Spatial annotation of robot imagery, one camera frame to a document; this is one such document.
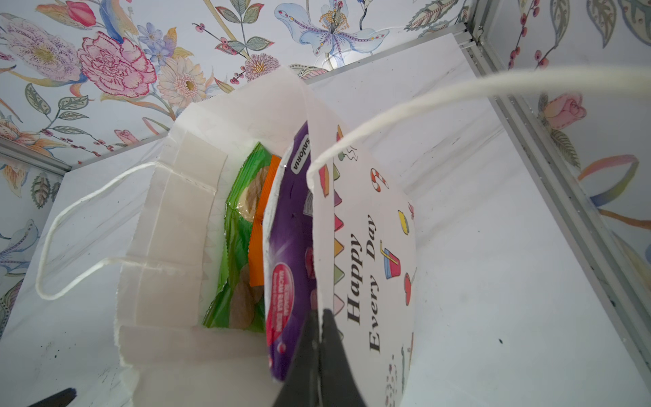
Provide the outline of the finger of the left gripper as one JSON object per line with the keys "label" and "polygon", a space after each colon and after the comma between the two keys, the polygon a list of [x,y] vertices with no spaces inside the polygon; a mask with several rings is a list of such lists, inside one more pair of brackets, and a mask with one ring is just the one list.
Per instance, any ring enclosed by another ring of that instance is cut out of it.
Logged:
{"label": "finger of the left gripper", "polygon": [[76,389],[66,388],[60,392],[48,396],[43,400],[29,405],[29,407],[67,407],[75,400],[75,398]]}

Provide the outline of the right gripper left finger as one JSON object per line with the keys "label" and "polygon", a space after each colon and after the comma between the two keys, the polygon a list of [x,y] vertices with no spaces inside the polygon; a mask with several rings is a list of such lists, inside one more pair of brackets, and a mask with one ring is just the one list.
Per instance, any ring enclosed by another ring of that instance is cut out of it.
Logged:
{"label": "right gripper left finger", "polygon": [[315,407],[319,403],[320,325],[316,311],[306,318],[288,376],[273,407]]}

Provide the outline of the white paper bag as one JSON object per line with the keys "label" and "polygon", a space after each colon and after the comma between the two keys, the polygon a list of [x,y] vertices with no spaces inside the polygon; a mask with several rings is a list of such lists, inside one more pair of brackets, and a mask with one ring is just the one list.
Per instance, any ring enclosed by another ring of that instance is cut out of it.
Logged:
{"label": "white paper bag", "polygon": [[285,382],[270,371],[264,332],[207,328],[224,238],[225,200],[257,143],[280,159],[307,124],[313,196],[316,311],[334,315],[355,384],[366,406],[398,406],[418,394],[438,400],[427,370],[448,349],[426,310],[433,262],[424,228],[432,211],[408,196],[395,164],[430,132],[422,125],[384,159],[362,140],[436,108],[474,98],[544,88],[649,95],[641,69],[516,71],[427,93],[348,131],[290,70],[228,95],[190,104],[161,151],[142,168],[152,172],[132,245],[95,273],[120,266],[115,340],[135,406],[263,406]]}

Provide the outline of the green Lays chips bag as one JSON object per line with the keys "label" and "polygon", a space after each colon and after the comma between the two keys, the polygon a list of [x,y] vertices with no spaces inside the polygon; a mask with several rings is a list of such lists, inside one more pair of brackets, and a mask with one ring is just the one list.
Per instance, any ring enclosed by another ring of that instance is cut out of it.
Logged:
{"label": "green Lays chips bag", "polygon": [[272,154],[257,143],[225,200],[224,238],[216,295],[203,325],[264,332],[264,288],[251,285],[249,246]]}

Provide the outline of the orange Fox's candy bag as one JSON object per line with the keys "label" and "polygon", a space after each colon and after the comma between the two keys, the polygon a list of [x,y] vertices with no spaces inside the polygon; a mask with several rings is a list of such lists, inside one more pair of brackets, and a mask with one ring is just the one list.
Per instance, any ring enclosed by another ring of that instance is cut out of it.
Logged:
{"label": "orange Fox's candy bag", "polygon": [[264,260],[263,260],[263,220],[264,211],[271,194],[271,188],[276,177],[281,159],[271,156],[267,175],[264,180],[259,203],[256,209],[253,230],[249,242],[249,284],[251,287],[264,286]]}

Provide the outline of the magenta Fox's candy bag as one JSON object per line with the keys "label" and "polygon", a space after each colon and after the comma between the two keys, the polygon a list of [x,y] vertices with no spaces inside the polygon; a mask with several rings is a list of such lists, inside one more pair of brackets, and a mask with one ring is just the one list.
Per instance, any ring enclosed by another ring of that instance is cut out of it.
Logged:
{"label": "magenta Fox's candy bag", "polygon": [[298,130],[281,158],[264,212],[266,341],[272,377],[283,382],[306,317],[316,308],[310,132]]}

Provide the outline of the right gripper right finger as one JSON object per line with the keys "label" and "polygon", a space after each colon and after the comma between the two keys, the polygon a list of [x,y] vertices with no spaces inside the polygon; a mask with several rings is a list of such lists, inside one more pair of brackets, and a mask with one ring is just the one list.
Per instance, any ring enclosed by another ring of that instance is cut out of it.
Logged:
{"label": "right gripper right finger", "polygon": [[322,315],[320,339],[322,406],[366,406],[356,384],[331,310]]}

